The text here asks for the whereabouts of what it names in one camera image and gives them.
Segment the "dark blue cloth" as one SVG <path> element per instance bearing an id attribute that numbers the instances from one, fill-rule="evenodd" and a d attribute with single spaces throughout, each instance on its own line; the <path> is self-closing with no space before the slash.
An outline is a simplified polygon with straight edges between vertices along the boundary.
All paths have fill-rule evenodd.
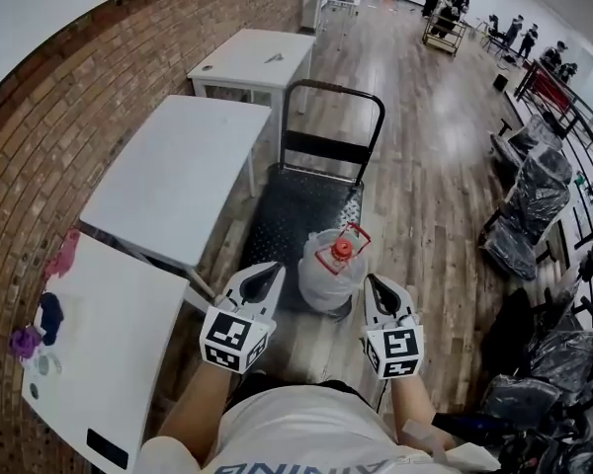
<path id="1" fill-rule="evenodd" d="M 42 312 L 40 329 L 42 330 L 42 342 L 46 346 L 52 346 L 57 338 L 64 314 L 58 297 L 49 291 L 41 295 L 39 307 Z"/>

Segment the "clear water jug red cap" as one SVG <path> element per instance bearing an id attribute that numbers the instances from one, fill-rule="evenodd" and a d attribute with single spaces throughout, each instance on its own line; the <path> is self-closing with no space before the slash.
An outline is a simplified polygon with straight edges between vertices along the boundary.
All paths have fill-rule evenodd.
<path id="1" fill-rule="evenodd" d="M 358 224 L 312 232 L 297 265 L 298 289 L 314 311 L 344 317 L 368 273 L 371 236 Z"/>

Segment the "clear round container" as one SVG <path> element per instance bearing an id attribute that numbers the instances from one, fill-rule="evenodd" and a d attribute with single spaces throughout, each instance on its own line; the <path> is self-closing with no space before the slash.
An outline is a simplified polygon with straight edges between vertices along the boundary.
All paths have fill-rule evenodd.
<path id="1" fill-rule="evenodd" d="M 62 372 L 62 365 L 54 353 L 41 353 L 34 359 L 34 368 L 39 376 L 56 376 Z"/>

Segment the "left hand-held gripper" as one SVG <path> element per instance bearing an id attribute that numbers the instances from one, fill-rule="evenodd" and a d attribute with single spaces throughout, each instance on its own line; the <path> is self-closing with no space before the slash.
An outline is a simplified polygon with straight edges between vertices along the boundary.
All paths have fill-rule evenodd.
<path id="1" fill-rule="evenodd" d="M 200 334 L 203 361 L 245 373 L 268 347 L 286 278 L 278 262 L 255 264 L 235 273 L 217 306 L 207 310 Z"/>

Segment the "black screen device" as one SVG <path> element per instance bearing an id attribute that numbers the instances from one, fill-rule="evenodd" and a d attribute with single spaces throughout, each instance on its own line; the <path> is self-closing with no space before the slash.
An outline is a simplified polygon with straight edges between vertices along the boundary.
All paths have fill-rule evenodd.
<path id="1" fill-rule="evenodd" d="M 507 435 L 518 433 L 511 422 L 479 413 L 437 413 L 432 426 L 465 441 L 479 444 L 495 443 Z"/>

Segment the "person's black shorts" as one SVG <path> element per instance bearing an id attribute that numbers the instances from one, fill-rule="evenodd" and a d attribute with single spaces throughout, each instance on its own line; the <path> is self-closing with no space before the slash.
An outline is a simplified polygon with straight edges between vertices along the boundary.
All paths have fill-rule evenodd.
<path id="1" fill-rule="evenodd" d="M 367 400 L 353 387 L 346 383 L 336 380 L 329 379 L 319 383 L 298 383 L 290 382 L 272 375 L 269 375 L 263 371 L 255 371 L 246 377 L 244 377 L 233 390 L 231 396 L 226 404 L 226 410 L 231 409 L 237 404 L 252 398 L 255 395 L 261 394 L 266 391 L 284 388 L 284 387 L 325 387 L 333 389 L 341 393 L 351 394 L 360 398 L 365 404 L 369 405 Z"/>

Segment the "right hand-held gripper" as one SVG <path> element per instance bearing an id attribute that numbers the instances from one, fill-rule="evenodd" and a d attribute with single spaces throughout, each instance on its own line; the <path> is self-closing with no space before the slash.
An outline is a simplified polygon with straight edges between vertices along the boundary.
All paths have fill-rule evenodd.
<path id="1" fill-rule="evenodd" d="M 375 274 L 368 274 L 364 285 L 364 354 L 372 369 L 378 379 L 415 375 L 425 354 L 424 329 L 409 292 L 390 278 Z"/>

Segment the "plastic-wrapped black office chair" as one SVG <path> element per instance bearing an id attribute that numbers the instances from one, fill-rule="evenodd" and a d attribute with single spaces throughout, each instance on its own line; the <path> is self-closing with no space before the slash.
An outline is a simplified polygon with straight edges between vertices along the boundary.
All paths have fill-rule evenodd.
<path id="1" fill-rule="evenodd" d="M 582 390 L 592 367 L 593 332 L 553 331 L 534 344 L 529 374 L 569 393 Z"/>
<path id="2" fill-rule="evenodd" d="M 518 170 L 530 151 L 544 144 L 557 151 L 562 149 L 562 139 L 549 123 L 551 113 L 537 114 L 511 136 L 490 132 L 491 153 L 498 164 Z"/>
<path id="3" fill-rule="evenodd" d="M 515 425 L 519 430 L 543 424 L 562 396 L 556 386 L 536 378 L 497 375 L 480 401 L 479 412 Z"/>
<path id="4" fill-rule="evenodd" d="M 480 249 L 503 273 L 523 281 L 537 275 L 535 249 L 570 201 L 572 168 L 561 152 L 536 145 L 506 198 L 484 224 Z"/>

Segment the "person's white shirt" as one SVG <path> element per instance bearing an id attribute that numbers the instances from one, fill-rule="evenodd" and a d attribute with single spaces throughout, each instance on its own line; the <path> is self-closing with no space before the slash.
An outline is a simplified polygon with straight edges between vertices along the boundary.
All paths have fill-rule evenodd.
<path id="1" fill-rule="evenodd" d="M 398 445 L 358 397 L 320 386 L 253 396 L 221 419 L 209 463 L 178 440 L 158 436 L 140 450 L 133 474 L 479 474 L 499 463 L 466 443 L 443 463 Z"/>

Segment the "wooden trolley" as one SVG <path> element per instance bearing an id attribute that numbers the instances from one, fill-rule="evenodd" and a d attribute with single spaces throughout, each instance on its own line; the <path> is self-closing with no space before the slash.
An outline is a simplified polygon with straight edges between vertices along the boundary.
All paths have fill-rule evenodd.
<path id="1" fill-rule="evenodd" d="M 459 51 L 466 34 L 466 22 L 452 21 L 433 14 L 426 22 L 422 42 L 452 57 Z"/>

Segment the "red panel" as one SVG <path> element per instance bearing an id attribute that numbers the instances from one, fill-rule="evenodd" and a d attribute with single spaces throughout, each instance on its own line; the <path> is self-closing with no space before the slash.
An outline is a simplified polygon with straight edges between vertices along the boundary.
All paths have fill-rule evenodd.
<path id="1" fill-rule="evenodd" d="M 572 98 L 566 90 L 559 86 L 545 69 L 537 69 L 533 74 L 531 89 L 538 96 L 546 99 L 552 105 L 556 106 L 561 112 L 569 108 Z"/>

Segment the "person's right forearm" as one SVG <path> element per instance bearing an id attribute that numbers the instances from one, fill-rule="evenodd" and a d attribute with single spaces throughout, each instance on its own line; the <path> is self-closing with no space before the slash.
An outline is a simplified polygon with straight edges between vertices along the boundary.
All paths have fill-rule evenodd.
<path id="1" fill-rule="evenodd" d="M 430 436 L 445 450 L 455 447 L 455 441 L 450 434 L 432 426 L 436 410 L 419 375 L 392 379 L 390 381 L 390 390 L 395 432 L 399 444 L 428 453 L 433 452 L 428 445 L 424 445 L 419 439 L 403 431 L 406 423 L 411 421 L 428 431 Z"/>

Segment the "black platform trolley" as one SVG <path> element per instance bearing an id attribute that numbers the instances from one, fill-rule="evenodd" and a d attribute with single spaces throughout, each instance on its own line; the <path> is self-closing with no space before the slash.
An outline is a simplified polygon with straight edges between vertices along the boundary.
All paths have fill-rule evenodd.
<path id="1" fill-rule="evenodd" d="M 239 267 L 245 269 L 260 263 L 280 263 L 286 268 L 280 307 L 324 315 L 314 311 L 302 298 L 297 283 L 297 265 L 310 233 L 343 228 L 350 222 L 360 225 L 363 177 L 381 133 L 385 107 L 382 100 L 373 94 L 302 79 L 286 89 L 282 107 L 284 119 L 289 116 L 292 93 L 297 88 L 367 100 L 378 109 L 376 125 L 370 141 L 357 144 L 291 130 L 285 122 L 281 124 L 279 160 L 270 168 L 268 183 L 253 213 Z M 354 164 L 359 170 L 356 177 L 350 178 L 291 165 L 286 160 L 288 152 Z"/>

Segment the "person's left forearm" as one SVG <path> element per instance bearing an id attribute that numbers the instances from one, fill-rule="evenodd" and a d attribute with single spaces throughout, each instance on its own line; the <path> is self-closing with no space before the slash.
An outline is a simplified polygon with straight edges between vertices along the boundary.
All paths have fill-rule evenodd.
<path id="1" fill-rule="evenodd" d="M 181 442 L 204 464 L 217 438 L 233 373 L 202 362 L 158 431 Z"/>

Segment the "purple cloth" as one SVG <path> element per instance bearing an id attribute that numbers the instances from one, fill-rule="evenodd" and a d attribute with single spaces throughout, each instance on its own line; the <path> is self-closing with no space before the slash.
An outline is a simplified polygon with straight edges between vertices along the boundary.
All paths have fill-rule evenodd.
<path id="1" fill-rule="evenodd" d="M 35 325 L 15 330 L 9 339 L 9 349 L 19 362 L 27 362 L 39 353 L 42 335 Z"/>

